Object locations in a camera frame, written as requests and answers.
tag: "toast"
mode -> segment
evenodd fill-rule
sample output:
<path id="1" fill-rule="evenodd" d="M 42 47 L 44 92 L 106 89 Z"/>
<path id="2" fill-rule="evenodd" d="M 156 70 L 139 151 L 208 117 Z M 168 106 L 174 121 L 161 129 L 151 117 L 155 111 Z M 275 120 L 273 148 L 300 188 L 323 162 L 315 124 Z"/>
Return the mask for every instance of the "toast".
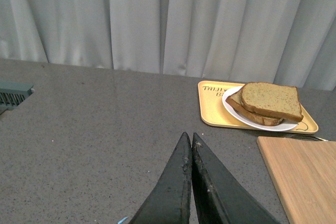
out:
<path id="1" fill-rule="evenodd" d="M 297 87 L 249 82 L 241 90 L 241 104 L 250 112 L 294 122 L 303 119 Z"/>
<path id="2" fill-rule="evenodd" d="M 257 124 L 261 124 L 264 126 L 276 126 L 282 122 L 282 118 L 273 118 L 273 117 L 263 116 L 257 113 L 249 112 L 248 110 L 244 109 L 240 101 L 240 97 L 242 94 L 241 90 L 242 89 L 238 90 L 236 93 L 230 95 L 225 100 L 237 112 L 239 112 L 241 115 L 251 120 L 252 122 L 255 122 Z"/>

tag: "gray countertop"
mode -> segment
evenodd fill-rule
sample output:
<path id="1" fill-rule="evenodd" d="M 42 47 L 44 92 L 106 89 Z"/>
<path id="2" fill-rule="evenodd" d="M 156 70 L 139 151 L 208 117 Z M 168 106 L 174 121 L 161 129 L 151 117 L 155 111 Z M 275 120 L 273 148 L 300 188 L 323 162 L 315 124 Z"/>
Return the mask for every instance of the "gray countertop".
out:
<path id="1" fill-rule="evenodd" d="M 132 217 L 184 131 L 197 132 L 244 188 L 288 223 L 256 143 L 260 135 L 286 133 L 205 124 L 201 78 L 0 59 L 0 80 L 35 89 L 0 118 L 0 223 Z M 299 93 L 319 125 L 315 135 L 333 140 L 336 93 Z M 198 223 L 193 197 L 191 208 L 190 223 Z"/>

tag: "curtain fold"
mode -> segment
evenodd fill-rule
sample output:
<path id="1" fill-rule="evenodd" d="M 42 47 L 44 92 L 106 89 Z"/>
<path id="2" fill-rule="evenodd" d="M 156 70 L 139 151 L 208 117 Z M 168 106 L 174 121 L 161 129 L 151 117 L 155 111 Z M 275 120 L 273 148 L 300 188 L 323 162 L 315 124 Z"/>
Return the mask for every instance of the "curtain fold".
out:
<path id="1" fill-rule="evenodd" d="M 334 90 L 336 0 L 0 0 L 0 58 Z"/>

